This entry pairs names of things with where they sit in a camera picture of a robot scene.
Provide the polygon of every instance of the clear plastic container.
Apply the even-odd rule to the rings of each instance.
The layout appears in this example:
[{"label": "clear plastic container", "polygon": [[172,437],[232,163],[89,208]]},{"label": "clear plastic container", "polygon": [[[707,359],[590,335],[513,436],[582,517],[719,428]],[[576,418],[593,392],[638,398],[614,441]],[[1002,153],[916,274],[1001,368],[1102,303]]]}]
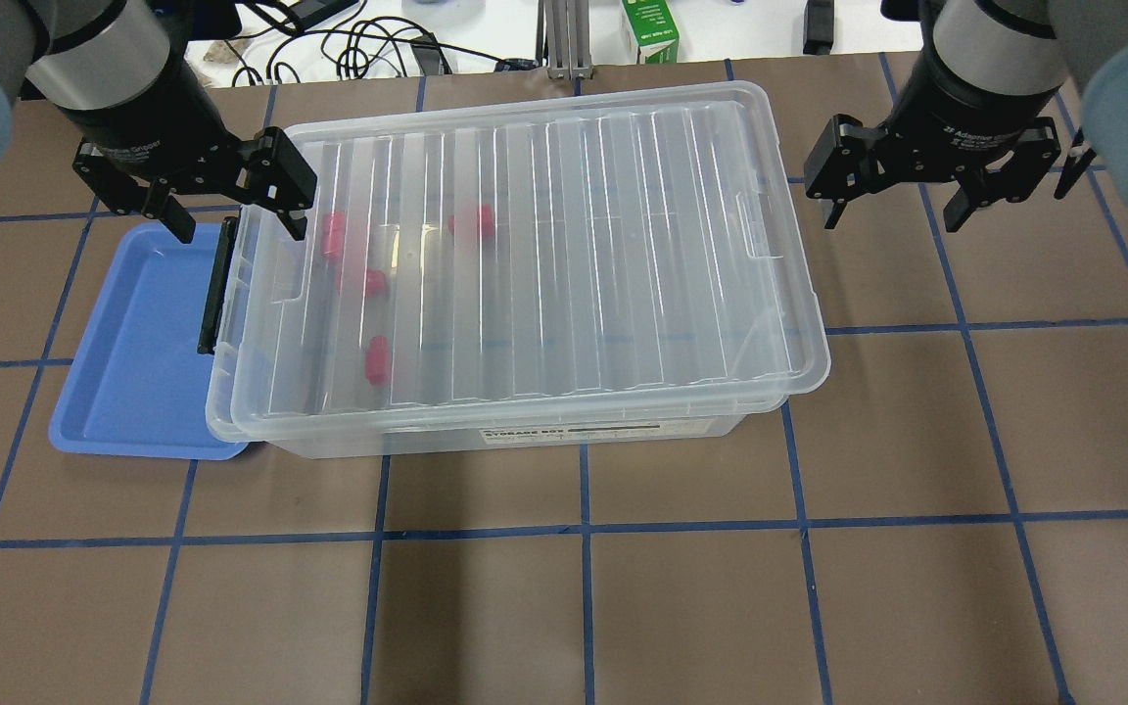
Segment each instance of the clear plastic container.
[{"label": "clear plastic container", "polygon": [[721,435],[828,373],[768,98],[729,81],[296,125],[208,393],[312,458]]}]

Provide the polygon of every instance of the tabletop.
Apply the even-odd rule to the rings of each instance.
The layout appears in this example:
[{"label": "tabletop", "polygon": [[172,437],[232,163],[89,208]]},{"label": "tabletop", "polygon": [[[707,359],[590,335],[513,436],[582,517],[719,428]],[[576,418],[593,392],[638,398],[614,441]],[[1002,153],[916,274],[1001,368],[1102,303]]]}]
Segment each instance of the tabletop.
[{"label": "tabletop", "polygon": [[[17,107],[0,165],[0,702],[1128,702],[1128,211],[1105,166],[958,233],[949,187],[825,231],[800,170],[913,55],[219,89],[265,124],[751,80],[834,358],[730,435],[309,461],[68,456],[46,424],[117,243]],[[1078,100],[1049,115],[1072,134]],[[190,200],[217,222],[233,206]]]}]

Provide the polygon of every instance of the white surface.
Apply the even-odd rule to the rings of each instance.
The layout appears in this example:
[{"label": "white surface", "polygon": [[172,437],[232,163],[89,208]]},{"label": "white surface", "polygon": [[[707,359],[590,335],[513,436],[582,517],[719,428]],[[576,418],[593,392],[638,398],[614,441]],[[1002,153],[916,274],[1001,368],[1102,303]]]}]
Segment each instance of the white surface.
[{"label": "white surface", "polygon": [[[482,429],[768,412],[828,373],[757,86],[288,132],[316,206],[303,241],[243,210],[208,394],[219,438],[473,449]],[[389,289],[367,293],[371,271]],[[389,373],[372,382],[377,338]]]},{"label": "white surface", "polygon": [[[681,62],[707,62],[716,59],[758,56],[796,56],[803,45],[803,5],[805,0],[671,0],[672,16],[681,32]],[[893,23],[881,17],[879,0],[836,0],[835,54],[864,52],[906,52],[922,47],[920,27],[915,23]],[[265,25],[241,9],[246,33]],[[379,15],[402,15],[420,23],[443,44],[456,44],[504,58],[534,58],[538,28],[538,0],[447,0],[444,3],[421,3],[417,0],[368,0],[362,18]],[[623,10],[619,0],[590,0],[590,50],[594,63],[632,63],[622,37]],[[264,71],[274,46],[285,37],[276,34],[255,39],[245,56],[248,63]],[[337,45],[338,37],[331,42]],[[301,79],[336,79],[332,63],[319,54],[321,37],[296,41],[281,53],[281,59],[299,69]],[[199,41],[188,55],[193,63],[202,58],[211,43]],[[420,74],[406,45],[407,69]],[[448,52],[451,67],[458,72],[487,72],[493,63],[486,59]],[[237,65],[196,62],[196,67],[215,86],[228,86]],[[389,64],[377,62],[373,77],[394,76]],[[283,77],[292,81],[290,72]],[[245,86],[245,80],[239,80]]]}]

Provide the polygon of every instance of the red object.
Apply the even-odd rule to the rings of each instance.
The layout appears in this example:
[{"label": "red object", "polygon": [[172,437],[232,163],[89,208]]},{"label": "red object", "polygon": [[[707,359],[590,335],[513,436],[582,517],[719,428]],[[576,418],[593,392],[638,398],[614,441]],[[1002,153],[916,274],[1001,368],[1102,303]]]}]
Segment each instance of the red object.
[{"label": "red object", "polygon": [[345,213],[333,212],[321,219],[321,255],[326,259],[340,259],[345,248]]},{"label": "red object", "polygon": [[384,293],[385,290],[389,289],[389,282],[386,281],[386,272],[381,270],[368,270],[363,272],[363,294],[364,296],[377,296]]},{"label": "red object", "polygon": [[[494,237],[494,208],[490,204],[482,204],[476,212],[476,227],[478,227],[478,238],[488,240]],[[456,236],[456,215],[447,219],[447,229],[451,236]]]},{"label": "red object", "polygon": [[368,341],[363,353],[363,376],[373,387],[389,381],[389,341],[384,335],[374,335]]}]

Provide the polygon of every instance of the white label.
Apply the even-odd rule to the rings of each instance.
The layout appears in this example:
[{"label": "white label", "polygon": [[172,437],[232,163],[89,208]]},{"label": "white label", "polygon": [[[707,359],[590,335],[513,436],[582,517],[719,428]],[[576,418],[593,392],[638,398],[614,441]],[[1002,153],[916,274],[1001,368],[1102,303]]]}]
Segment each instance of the white label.
[{"label": "white label", "polygon": [[631,438],[698,435],[712,428],[712,420],[614,421],[609,424],[561,424],[483,429],[486,446],[521,446],[534,442],[617,441]]}]

